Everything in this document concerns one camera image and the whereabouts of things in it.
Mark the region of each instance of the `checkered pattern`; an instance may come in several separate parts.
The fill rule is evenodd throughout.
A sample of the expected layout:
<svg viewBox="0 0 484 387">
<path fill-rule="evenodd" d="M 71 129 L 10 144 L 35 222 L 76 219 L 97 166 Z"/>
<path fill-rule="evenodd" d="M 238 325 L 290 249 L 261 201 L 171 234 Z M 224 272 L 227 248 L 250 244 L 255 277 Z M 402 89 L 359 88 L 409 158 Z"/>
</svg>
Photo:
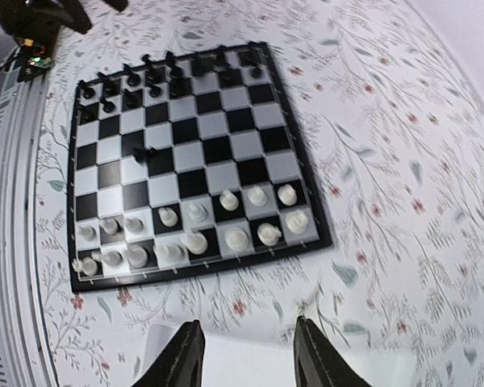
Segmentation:
<svg viewBox="0 0 484 387">
<path fill-rule="evenodd" d="M 185 93 L 169 98 L 168 80 L 159 84 L 163 93 L 152 98 L 142 84 L 127 85 L 127 77 L 117 82 L 120 89 L 135 93 L 141 105 L 126 106 L 122 95 L 108 99 L 116 110 L 107 114 L 98 104 L 98 97 L 80 98 L 80 103 L 96 113 L 97 119 L 84 123 L 77 119 L 75 148 L 74 218 L 79 226 L 92 226 L 99 235 L 93 242 L 75 235 L 77 256 L 84 258 L 93 251 L 122 251 L 127 243 L 141 244 L 150 254 L 142 269 L 124 263 L 119 268 L 101 267 L 94 277 L 79 275 L 79 281 L 96 281 L 131 273 L 150 273 L 173 269 L 171 262 L 156 258 L 152 247 L 156 243 L 178 243 L 183 231 L 201 231 L 208 240 L 208 249 L 200 256 L 186 253 L 183 265 L 205 264 L 217 260 L 237 259 L 259 251 L 268 251 L 257 237 L 262 223 L 271 223 L 283 236 L 273 249 L 318 239 L 315 220 L 303 183 L 302 173 L 288 132 L 284 113 L 271 81 L 269 70 L 258 79 L 250 75 L 251 67 L 244 62 L 243 52 L 228 52 L 233 68 L 233 82 L 226 85 L 216 71 L 203 77 L 193 77 L 190 60 L 177 65 L 185 74 Z M 161 67 L 157 71 L 165 73 Z M 102 85 L 92 86 L 96 95 L 103 95 Z M 154 147 L 158 155 L 147 165 L 135 162 L 133 148 Z M 277 190 L 291 184 L 298 194 L 295 206 L 287 207 L 277 199 Z M 260 186 L 269 198 L 262 207 L 248 200 L 248 191 Z M 225 210 L 219 195 L 231 190 L 240 206 Z M 196 223 L 188 215 L 192 202 L 201 203 L 207 218 Z M 161 224 L 157 211 L 173 208 L 180 221 L 175 227 Z M 292 210 L 304 210 L 310 219 L 307 232 L 288 232 L 285 217 Z M 98 227 L 99 219 L 137 217 L 144 223 L 141 234 L 122 231 L 105 234 Z M 247 232 L 251 243 L 246 251 L 235 253 L 225 243 L 231 227 Z"/>
</svg>

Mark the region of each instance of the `table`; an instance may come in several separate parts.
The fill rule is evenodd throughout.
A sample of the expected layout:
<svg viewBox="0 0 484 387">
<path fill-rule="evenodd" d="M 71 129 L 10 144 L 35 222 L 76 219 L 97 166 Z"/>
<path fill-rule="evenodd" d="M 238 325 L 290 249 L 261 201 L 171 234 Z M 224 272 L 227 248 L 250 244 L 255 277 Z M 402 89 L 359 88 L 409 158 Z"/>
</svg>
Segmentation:
<svg viewBox="0 0 484 387">
<path fill-rule="evenodd" d="M 131 385 L 157 321 L 199 318 L 207 331 L 289 345 L 305 314 L 342 352 L 360 349 L 370 361 L 414 354 L 416 387 L 484 385 L 484 110 L 407 3 L 135 0 L 122 14 L 96 2 L 86 9 L 90 33 L 61 34 L 35 166 L 31 302 L 48 381 Z M 246 40 L 268 41 L 281 64 L 336 247 L 213 277 L 72 294 L 65 184 L 77 81 L 138 64 L 146 52 Z"/>
</svg>

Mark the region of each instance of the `chessboard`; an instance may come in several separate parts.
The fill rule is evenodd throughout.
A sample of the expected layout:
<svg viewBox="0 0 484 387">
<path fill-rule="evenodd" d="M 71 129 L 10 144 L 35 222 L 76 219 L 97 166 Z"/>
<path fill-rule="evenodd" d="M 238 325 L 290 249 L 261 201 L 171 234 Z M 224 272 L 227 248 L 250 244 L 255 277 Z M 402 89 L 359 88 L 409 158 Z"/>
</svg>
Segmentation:
<svg viewBox="0 0 484 387">
<path fill-rule="evenodd" d="M 145 55 L 81 81 L 69 145 L 73 292 L 332 245 L 269 46 Z"/>
</svg>

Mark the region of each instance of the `black chessboard frame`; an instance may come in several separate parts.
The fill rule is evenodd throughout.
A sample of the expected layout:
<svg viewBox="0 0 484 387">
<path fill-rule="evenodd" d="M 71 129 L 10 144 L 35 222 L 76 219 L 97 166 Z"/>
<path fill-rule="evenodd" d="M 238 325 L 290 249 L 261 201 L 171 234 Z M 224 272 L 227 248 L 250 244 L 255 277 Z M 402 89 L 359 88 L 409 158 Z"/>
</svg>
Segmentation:
<svg viewBox="0 0 484 387">
<path fill-rule="evenodd" d="M 72 115 L 72 129 L 69 143 L 69 163 L 68 163 L 68 187 L 67 187 L 67 216 L 68 216 L 68 241 L 69 241 L 69 271 L 70 271 L 70 283 L 72 291 L 74 293 L 89 292 L 102 289 L 110 289 L 125 285 L 142 285 L 161 281 L 171 281 L 186 277 L 194 277 L 205 274 L 212 274 L 221 272 L 224 270 L 231 270 L 237 268 L 243 268 L 249 265 L 261 264 L 273 260 L 280 260 L 291 256 L 298 256 L 304 252 L 313 252 L 323 248 L 329 248 L 332 246 L 333 241 L 329 231 L 326 215 L 323 210 L 323 204 L 320 200 L 319 191 L 315 183 L 315 175 L 311 168 L 311 162 L 307 154 L 307 150 L 302 141 L 301 133 L 298 127 L 298 123 L 294 118 L 293 110 L 290 106 L 289 99 L 286 96 L 285 88 L 282 84 L 281 78 L 278 74 L 278 70 L 273 61 L 273 56 L 267 43 L 261 42 L 255 44 L 256 48 L 259 48 L 265 58 L 267 69 L 271 75 L 271 80 L 275 90 L 277 91 L 279 103 L 282 107 L 282 111 L 285 115 L 286 125 L 293 141 L 294 150 L 299 161 L 299 167 L 302 173 L 303 181 L 307 188 L 309 195 L 308 201 L 311 204 L 311 210 L 315 216 L 315 227 L 317 229 L 319 240 L 301 243 L 299 245 L 287 246 L 286 248 L 279 248 L 273 250 L 269 248 L 266 252 L 253 253 L 252 255 L 242 256 L 240 258 L 232 259 L 220 259 L 215 261 L 207 261 L 202 263 L 200 260 L 196 260 L 192 265 L 176 268 L 165 268 L 157 272 L 144 273 L 143 269 L 136 270 L 136 273 L 131 273 L 126 276 L 114 278 L 104 277 L 98 281 L 80 281 L 78 274 L 72 269 L 72 262 L 75 258 L 78 258 L 76 243 L 75 243 L 75 226 L 76 215 L 74 214 L 74 175 L 76 171 L 76 139 L 77 139 L 77 125 L 78 125 L 78 105 L 81 100 L 81 87 L 76 89 L 76 97 L 73 107 Z M 247 44 L 231 46 L 227 48 L 227 52 L 241 51 L 248 49 Z M 206 50 L 199 53 L 202 56 L 214 55 L 215 50 Z M 177 56 L 176 59 L 191 60 L 194 54 L 187 54 L 184 56 Z M 154 66 L 164 65 L 164 60 L 155 61 Z M 143 71 L 145 64 L 133 67 L 134 72 Z M 122 76 L 126 76 L 126 71 L 119 71 L 109 75 L 112 80 L 119 79 Z M 101 83 L 99 79 L 87 82 L 87 85 L 97 85 Z"/>
</svg>

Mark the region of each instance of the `white chess piece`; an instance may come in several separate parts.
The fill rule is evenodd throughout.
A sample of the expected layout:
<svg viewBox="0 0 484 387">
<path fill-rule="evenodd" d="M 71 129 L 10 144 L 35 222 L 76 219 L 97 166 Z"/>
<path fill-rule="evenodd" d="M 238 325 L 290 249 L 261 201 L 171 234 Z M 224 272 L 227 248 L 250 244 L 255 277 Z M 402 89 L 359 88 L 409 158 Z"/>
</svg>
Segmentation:
<svg viewBox="0 0 484 387">
<path fill-rule="evenodd" d="M 248 198 L 249 201 L 257 207 L 263 207 L 267 203 L 267 193 L 257 185 L 248 191 Z"/>
<path fill-rule="evenodd" d="M 101 219 L 98 225 L 108 235 L 115 235 L 117 232 L 119 232 L 120 229 L 119 223 L 116 221 L 116 219 L 113 218 Z"/>
<path fill-rule="evenodd" d="M 286 215 L 285 224 L 294 234 L 302 234 L 307 229 L 308 217 L 301 210 L 292 211 Z"/>
<path fill-rule="evenodd" d="M 179 220 L 172 208 L 162 207 L 158 210 L 158 215 L 160 215 L 161 222 L 167 227 L 174 227 Z"/>
<path fill-rule="evenodd" d="M 156 254 L 156 257 L 175 264 L 180 262 L 184 257 L 182 247 L 175 243 L 164 245 L 156 244 L 154 245 L 154 253 Z"/>
<path fill-rule="evenodd" d="M 248 235 L 240 227 L 232 227 L 226 231 L 227 246 L 234 252 L 242 252 L 249 245 Z"/>
<path fill-rule="evenodd" d="M 111 268 L 119 266 L 122 263 L 122 255 L 119 252 L 107 252 L 106 254 L 92 252 L 91 257 L 97 262 L 102 262 Z"/>
<path fill-rule="evenodd" d="M 133 268 L 143 268 L 148 261 L 147 252 L 139 244 L 128 246 L 123 255 Z"/>
<path fill-rule="evenodd" d="M 144 224 L 138 218 L 125 218 L 123 226 L 133 234 L 139 234 L 144 229 Z"/>
<path fill-rule="evenodd" d="M 228 211 L 234 211 L 239 206 L 239 199 L 237 199 L 235 194 L 228 189 L 221 192 L 219 201 L 220 205 Z"/>
<path fill-rule="evenodd" d="M 95 239 L 95 236 L 97 235 L 97 232 L 92 226 L 79 226 L 77 228 L 77 233 L 87 241 L 92 241 Z"/>
<path fill-rule="evenodd" d="M 277 196 L 286 206 L 293 206 L 298 200 L 296 190 L 290 184 L 281 186 L 277 191 Z"/>
<path fill-rule="evenodd" d="M 208 248 L 208 241 L 200 232 L 190 232 L 182 235 L 181 242 L 195 255 L 203 254 Z"/>
<path fill-rule="evenodd" d="M 73 260 L 72 267 L 77 273 L 84 273 L 88 277 L 94 276 L 98 271 L 97 262 L 89 257 L 84 260 Z"/>
<path fill-rule="evenodd" d="M 265 246 L 274 246 L 282 236 L 282 232 L 269 223 L 262 223 L 258 227 L 257 234 Z"/>
<path fill-rule="evenodd" d="M 207 210 L 202 204 L 190 203 L 188 206 L 188 215 L 195 222 L 202 222 L 207 218 Z"/>
</svg>

